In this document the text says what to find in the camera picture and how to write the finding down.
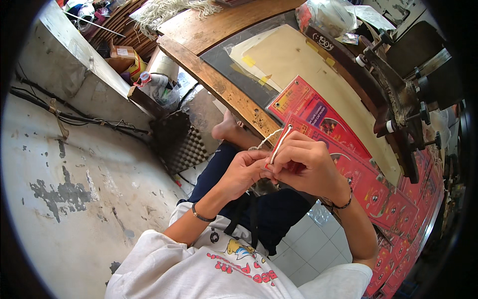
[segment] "left hand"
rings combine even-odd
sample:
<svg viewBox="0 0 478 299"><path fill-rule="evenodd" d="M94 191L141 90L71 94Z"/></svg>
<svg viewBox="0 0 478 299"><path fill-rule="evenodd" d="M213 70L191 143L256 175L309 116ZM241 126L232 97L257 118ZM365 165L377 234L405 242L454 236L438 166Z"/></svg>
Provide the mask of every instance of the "left hand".
<svg viewBox="0 0 478 299"><path fill-rule="evenodd" d="M229 202L238 199L260 178L272 178L273 173L262 169L268 154L261 150L237 153L214 189L223 194Z"/></svg>

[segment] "right hand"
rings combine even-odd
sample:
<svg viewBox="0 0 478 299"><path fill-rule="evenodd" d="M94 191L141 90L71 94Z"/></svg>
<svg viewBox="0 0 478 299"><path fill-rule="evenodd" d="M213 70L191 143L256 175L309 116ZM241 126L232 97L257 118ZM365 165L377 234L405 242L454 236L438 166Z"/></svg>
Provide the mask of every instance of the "right hand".
<svg viewBox="0 0 478 299"><path fill-rule="evenodd" d="M290 161L302 163L306 168L292 174L284 168ZM298 131L293 131L282 142L271 167L274 183L281 181L298 191L325 197L339 207L348 203L350 198L348 181L337 170L326 144L322 141L315 141Z"/></svg>

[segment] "metal rod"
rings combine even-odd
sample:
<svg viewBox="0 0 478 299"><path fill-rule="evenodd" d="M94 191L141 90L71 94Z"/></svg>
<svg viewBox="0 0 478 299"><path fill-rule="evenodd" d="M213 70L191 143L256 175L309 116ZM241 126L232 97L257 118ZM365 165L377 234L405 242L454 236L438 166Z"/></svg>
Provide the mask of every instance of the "metal rod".
<svg viewBox="0 0 478 299"><path fill-rule="evenodd" d="M108 30L109 32L113 32L114 34L117 34L117 35L119 35L119 36L125 37L124 35L119 34L118 32L114 32L113 30L110 30L110 29L108 29L108 28L105 28L105 27L100 26L100 25L98 25L98 24L95 24L95 23L93 23L93 22L90 22L90 21L87 21L87 20L85 20L85 19L82 19L82 18L80 18L80 17L78 17L78 16L75 16L74 14L71 14L71 13L69 13L69 12L67 12L67 11L64 11L64 13L66 13L67 15L70 15L70 16L72 16L72 17L74 17L74 18L77 18L77 19L79 19L79 20L82 20L82 21L85 21L85 22L87 22L87 23L93 24L93 25L95 25L95 26L97 26L97 27L99 27L99 28L101 28L101 29Z"/></svg>

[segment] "sticker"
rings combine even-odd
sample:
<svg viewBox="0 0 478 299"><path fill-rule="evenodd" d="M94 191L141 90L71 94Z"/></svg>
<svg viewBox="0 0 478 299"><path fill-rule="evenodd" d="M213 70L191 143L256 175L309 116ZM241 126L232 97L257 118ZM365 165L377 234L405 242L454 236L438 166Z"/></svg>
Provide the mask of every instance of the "sticker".
<svg viewBox="0 0 478 299"><path fill-rule="evenodd" d="M243 57L242 61L244 61L249 67L252 67L254 66L254 64L256 64L256 61L252 59L249 55Z"/></svg>
<svg viewBox="0 0 478 299"><path fill-rule="evenodd" d="M118 53L119 56L128 56L127 49L117 48L116 53Z"/></svg>

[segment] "white fringe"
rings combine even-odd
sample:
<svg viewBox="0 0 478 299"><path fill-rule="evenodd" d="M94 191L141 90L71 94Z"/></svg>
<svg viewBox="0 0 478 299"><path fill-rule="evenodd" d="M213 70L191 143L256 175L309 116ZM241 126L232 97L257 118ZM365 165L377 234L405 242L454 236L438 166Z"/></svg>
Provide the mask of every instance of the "white fringe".
<svg viewBox="0 0 478 299"><path fill-rule="evenodd" d="M161 24L177 15L183 9L194 8L199 11L199 18L206 17L215 12L220 12L222 7L212 5L209 0L150 0L145 4L141 16L134 25L135 30L139 30L150 40L155 36L151 34L150 29L155 31Z"/></svg>

